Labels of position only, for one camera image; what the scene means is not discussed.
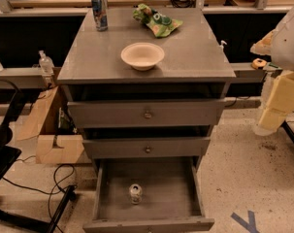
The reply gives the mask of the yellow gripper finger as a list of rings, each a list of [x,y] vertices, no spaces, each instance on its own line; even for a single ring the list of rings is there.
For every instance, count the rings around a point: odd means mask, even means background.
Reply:
[[[276,78],[268,77],[263,85],[254,133],[259,136],[276,133],[293,111],[294,71],[283,71]]]

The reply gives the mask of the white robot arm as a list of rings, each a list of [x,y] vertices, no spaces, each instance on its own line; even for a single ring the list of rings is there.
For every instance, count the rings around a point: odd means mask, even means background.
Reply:
[[[271,63],[282,70],[275,78],[266,77],[253,127],[256,135],[268,136],[277,132],[294,111],[294,5],[276,28],[254,44],[250,51],[269,55]]]

